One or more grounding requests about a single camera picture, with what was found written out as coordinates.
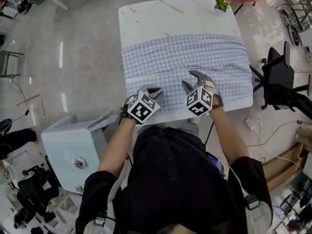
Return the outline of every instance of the flower pot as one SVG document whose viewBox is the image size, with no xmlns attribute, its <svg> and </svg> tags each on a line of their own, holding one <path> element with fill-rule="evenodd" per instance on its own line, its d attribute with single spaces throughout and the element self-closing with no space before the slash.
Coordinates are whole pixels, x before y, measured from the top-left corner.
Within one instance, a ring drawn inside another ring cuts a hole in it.
<svg viewBox="0 0 312 234">
<path fill-rule="evenodd" d="M 220 9 L 215 9 L 214 10 L 214 14 L 217 16 L 217 17 L 220 17 L 222 15 L 225 14 L 225 12 L 223 10 L 220 10 Z"/>
</svg>

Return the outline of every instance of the black pants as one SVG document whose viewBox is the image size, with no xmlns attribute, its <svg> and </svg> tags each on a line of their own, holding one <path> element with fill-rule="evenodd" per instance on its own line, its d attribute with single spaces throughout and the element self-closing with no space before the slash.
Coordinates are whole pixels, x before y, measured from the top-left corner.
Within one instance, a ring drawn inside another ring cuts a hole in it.
<svg viewBox="0 0 312 234">
<path fill-rule="evenodd" d="M 35 142 L 36 140 L 36 133 L 29 128 L 0 136 L 0 160 L 29 141 Z"/>
</svg>

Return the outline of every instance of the gray floor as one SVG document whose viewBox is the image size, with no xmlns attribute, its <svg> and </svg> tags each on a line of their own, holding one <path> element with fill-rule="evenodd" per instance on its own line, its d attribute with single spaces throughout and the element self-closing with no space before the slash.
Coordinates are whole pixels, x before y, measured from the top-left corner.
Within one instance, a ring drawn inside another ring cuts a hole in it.
<svg viewBox="0 0 312 234">
<path fill-rule="evenodd" d="M 31 113 L 16 121 L 12 130 L 33 127 L 38 135 L 68 113 L 77 114 L 80 121 L 95 119 L 109 109 L 120 106 L 125 99 L 122 74 L 118 9 L 124 5 L 148 0 L 63 0 L 69 11 L 64 11 L 49 0 L 34 6 L 26 16 L 18 16 L 2 49 L 25 53 L 19 59 L 22 76 L 15 81 L 23 88 Z M 251 64 L 259 68 L 271 46 L 282 53 L 285 40 L 289 41 L 279 13 L 267 3 L 255 7 L 244 6 L 236 15 Z M 292 46 L 291 65 L 294 69 L 310 70 L 302 48 Z M 295 85 L 307 82 L 306 74 L 296 74 Z M 300 112 L 262 111 L 263 92 L 254 95 L 250 109 L 229 112 L 247 145 L 258 144 L 258 137 L 244 122 L 252 114 L 261 119 L 263 141 L 281 124 L 296 119 L 306 120 Z M 26 111 L 22 95 L 8 79 L 0 79 L 0 116 L 18 118 Z M 258 118 L 254 119 L 259 134 Z M 209 116 L 200 121 L 200 137 L 204 141 L 211 125 Z M 265 145 L 275 155 L 294 144 L 296 124 L 281 128 Z M 28 144 L 33 155 L 44 153 L 42 143 Z M 215 130 L 207 145 L 209 152 L 221 156 Z M 273 156 L 250 148 L 257 159 Z"/>
</svg>

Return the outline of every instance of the blue gingham cloth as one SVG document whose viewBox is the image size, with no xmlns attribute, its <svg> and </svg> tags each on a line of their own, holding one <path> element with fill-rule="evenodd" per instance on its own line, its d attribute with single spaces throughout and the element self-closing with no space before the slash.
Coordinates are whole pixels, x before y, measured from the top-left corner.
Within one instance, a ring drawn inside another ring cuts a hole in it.
<svg viewBox="0 0 312 234">
<path fill-rule="evenodd" d="M 122 49 L 127 96 L 144 84 L 159 86 L 164 102 L 157 114 L 185 108 L 182 80 L 194 86 L 198 70 L 213 79 L 225 103 L 253 94 L 252 73 L 242 38 L 194 34 L 170 36 Z"/>
</svg>

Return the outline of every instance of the electrical outlet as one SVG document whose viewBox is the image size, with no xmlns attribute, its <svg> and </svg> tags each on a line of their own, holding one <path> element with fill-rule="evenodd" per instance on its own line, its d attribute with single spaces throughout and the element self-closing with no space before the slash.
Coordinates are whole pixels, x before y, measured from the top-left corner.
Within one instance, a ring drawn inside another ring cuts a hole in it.
<svg viewBox="0 0 312 234">
<path fill-rule="evenodd" d="M 254 124 L 252 123 L 251 119 L 247 118 L 246 119 L 246 124 L 250 128 L 250 130 L 254 131 Z"/>
</svg>

